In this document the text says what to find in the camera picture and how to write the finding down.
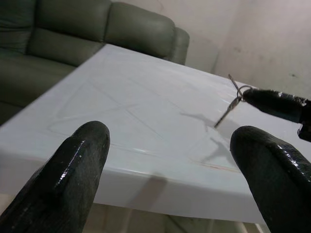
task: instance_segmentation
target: white wall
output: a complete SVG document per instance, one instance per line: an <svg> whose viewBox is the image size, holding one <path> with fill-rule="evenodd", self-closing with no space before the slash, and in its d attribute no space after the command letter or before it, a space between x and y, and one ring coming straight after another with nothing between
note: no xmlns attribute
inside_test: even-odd
<svg viewBox="0 0 311 233"><path fill-rule="evenodd" d="M311 98L311 1L241 0L215 73Z"/></svg>
<svg viewBox="0 0 311 233"><path fill-rule="evenodd" d="M118 0L171 18L190 34L186 65L211 72L240 0Z"/></svg>

